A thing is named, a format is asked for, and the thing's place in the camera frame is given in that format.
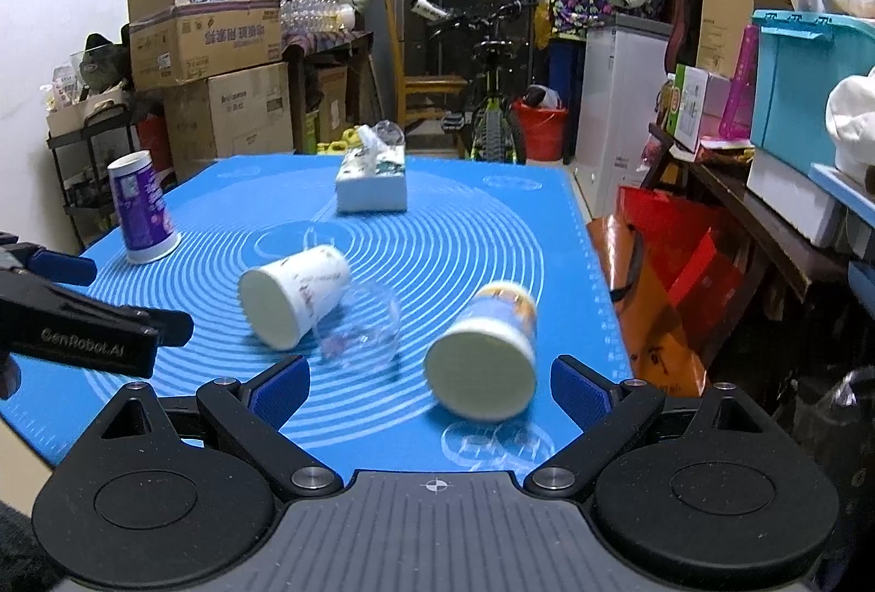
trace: red bucket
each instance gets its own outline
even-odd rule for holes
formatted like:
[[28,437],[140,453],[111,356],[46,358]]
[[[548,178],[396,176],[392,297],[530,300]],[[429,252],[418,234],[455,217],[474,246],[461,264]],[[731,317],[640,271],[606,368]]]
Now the red bucket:
[[562,141],[568,109],[532,108],[514,101],[526,137],[526,157],[531,161],[557,161],[562,157]]

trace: bicycle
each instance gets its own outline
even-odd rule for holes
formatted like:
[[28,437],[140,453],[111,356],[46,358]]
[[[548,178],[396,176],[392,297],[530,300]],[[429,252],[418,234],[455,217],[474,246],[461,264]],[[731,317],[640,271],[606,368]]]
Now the bicycle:
[[474,45],[474,61],[483,66],[476,81],[469,80],[469,91],[479,101],[470,99],[474,105],[471,112],[449,114],[441,123],[446,132],[458,132],[465,153],[473,161],[526,163],[526,141],[520,122],[511,108],[510,99],[500,87],[500,74],[504,63],[513,58],[516,43],[505,39],[501,31],[502,21],[518,17],[524,7],[521,1],[509,2],[485,17],[471,17],[453,13],[427,0],[414,0],[410,9],[436,27],[432,40],[449,30],[465,30],[483,33],[483,39]]

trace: pink container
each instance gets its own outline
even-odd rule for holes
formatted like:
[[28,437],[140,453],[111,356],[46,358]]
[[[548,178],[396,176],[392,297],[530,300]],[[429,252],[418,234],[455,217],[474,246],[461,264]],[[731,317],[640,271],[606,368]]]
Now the pink container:
[[745,27],[741,40],[741,52],[729,89],[729,97],[723,111],[723,119],[717,131],[724,140],[750,139],[754,123],[754,97],[757,88],[757,54],[760,47],[760,28]]

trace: red paper bag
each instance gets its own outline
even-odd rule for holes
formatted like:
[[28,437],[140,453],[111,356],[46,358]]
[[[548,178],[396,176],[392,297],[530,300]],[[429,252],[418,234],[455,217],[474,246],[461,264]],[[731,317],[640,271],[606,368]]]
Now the red paper bag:
[[723,209],[641,187],[621,187],[617,214],[644,235],[647,255],[666,291],[687,266],[705,233],[721,226]]
[[687,341],[696,352],[702,352],[743,277],[732,260],[721,253],[718,240],[716,230],[709,229],[668,289],[668,302],[680,314]]

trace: bicycle handlebar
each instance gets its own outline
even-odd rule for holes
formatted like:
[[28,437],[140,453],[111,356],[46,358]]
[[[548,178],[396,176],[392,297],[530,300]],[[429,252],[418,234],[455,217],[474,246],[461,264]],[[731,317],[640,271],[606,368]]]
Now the bicycle handlebar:
[[534,5],[532,2],[514,0],[506,5],[502,5],[486,17],[469,17],[464,13],[453,14],[449,10],[439,8],[438,5],[434,5],[427,0],[414,0],[410,5],[410,9],[427,21],[439,25],[430,36],[431,39],[436,39],[446,30],[462,30],[462,28],[472,32],[478,30],[487,32],[494,30],[497,32],[502,20],[518,16],[523,8],[531,8]]

